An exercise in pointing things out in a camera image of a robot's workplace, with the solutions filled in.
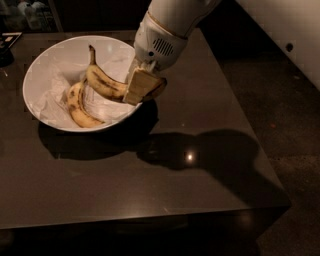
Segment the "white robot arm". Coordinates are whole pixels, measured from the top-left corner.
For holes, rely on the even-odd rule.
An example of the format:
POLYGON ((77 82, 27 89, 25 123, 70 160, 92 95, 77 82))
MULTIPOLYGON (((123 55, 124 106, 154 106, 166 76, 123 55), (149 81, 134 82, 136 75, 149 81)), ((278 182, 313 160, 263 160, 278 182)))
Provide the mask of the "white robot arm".
MULTIPOLYGON (((236 32, 236 19, 217 16, 227 0, 151 0, 135 35, 135 57, 123 101, 157 97, 158 73, 173 66, 204 20, 215 31, 236 32)), ((234 0, 302 73, 320 82, 320 0, 234 0)))

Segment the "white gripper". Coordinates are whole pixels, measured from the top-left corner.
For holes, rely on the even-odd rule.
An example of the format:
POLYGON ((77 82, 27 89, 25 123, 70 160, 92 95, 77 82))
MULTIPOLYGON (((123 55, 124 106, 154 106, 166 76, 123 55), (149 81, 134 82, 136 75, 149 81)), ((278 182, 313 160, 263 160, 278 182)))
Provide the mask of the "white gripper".
POLYGON ((123 101, 137 105, 158 97, 166 87, 166 79, 153 73, 174 65, 186 45, 187 38, 168 31, 147 11, 135 35, 135 57, 123 101))

